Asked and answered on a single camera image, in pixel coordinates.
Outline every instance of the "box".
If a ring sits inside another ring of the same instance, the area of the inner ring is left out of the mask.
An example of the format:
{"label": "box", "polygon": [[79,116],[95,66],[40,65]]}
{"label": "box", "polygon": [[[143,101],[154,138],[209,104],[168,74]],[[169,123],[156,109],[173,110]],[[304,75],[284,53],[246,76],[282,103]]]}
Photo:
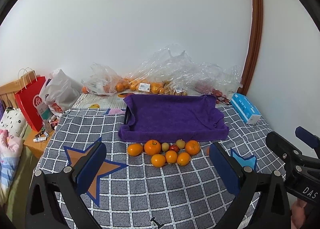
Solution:
{"label": "box", "polygon": [[261,117],[258,109],[242,94],[235,93],[230,103],[246,124],[255,124]]}

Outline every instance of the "barcode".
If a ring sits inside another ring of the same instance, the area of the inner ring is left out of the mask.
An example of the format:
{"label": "barcode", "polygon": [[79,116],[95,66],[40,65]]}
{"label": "barcode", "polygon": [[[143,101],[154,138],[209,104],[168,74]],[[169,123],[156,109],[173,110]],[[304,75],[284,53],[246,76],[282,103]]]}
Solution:
{"label": "barcode", "polygon": [[174,90],[176,91],[177,94],[184,92],[184,89],[180,86],[175,87]]}
{"label": "barcode", "polygon": [[145,92],[150,92],[150,84],[140,83],[138,90],[145,91]]}

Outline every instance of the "silver bolt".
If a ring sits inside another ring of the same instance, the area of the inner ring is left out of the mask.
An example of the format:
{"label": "silver bolt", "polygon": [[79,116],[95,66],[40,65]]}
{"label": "silver bolt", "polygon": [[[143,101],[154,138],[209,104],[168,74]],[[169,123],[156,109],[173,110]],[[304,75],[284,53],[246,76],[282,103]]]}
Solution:
{"label": "silver bolt", "polygon": [[245,166],[243,169],[245,172],[248,172],[248,173],[252,171],[252,168],[250,168],[249,166]]}
{"label": "silver bolt", "polygon": [[297,170],[298,172],[301,172],[301,171],[302,171],[302,168],[297,165],[297,166],[296,166],[296,170]]}
{"label": "silver bolt", "polygon": [[41,170],[37,170],[37,171],[35,172],[35,176],[40,176],[40,175],[41,175],[41,173],[42,173],[42,171],[41,171]]}
{"label": "silver bolt", "polygon": [[66,167],[63,169],[63,172],[64,172],[64,173],[69,173],[71,170],[72,170],[72,168],[71,168],[70,166],[66,166]]}
{"label": "silver bolt", "polygon": [[281,176],[281,173],[280,173],[278,170],[275,170],[273,173],[274,173],[276,176]]}

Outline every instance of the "green fruit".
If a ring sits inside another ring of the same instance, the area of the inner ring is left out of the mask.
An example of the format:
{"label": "green fruit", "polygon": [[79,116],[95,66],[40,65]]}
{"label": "green fruit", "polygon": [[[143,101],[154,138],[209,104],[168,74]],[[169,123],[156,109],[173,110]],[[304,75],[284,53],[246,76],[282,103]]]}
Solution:
{"label": "green fruit", "polygon": [[184,147],[186,146],[186,142],[183,140],[177,140],[176,141],[176,146],[179,147],[180,150],[184,149]]}
{"label": "green fruit", "polygon": [[163,144],[161,144],[161,148],[163,152],[167,152],[169,150],[169,143],[164,142]]}

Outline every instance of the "bedside table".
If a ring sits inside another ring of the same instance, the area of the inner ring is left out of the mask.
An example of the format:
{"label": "bedside table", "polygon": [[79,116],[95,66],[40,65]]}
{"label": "bedside table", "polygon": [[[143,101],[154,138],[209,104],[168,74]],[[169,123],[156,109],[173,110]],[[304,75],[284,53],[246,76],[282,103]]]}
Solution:
{"label": "bedside table", "polygon": [[38,132],[32,130],[27,139],[24,141],[23,145],[27,146],[36,158],[40,159],[53,133],[54,131],[49,133],[46,141],[34,142],[33,139],[38,134]]}

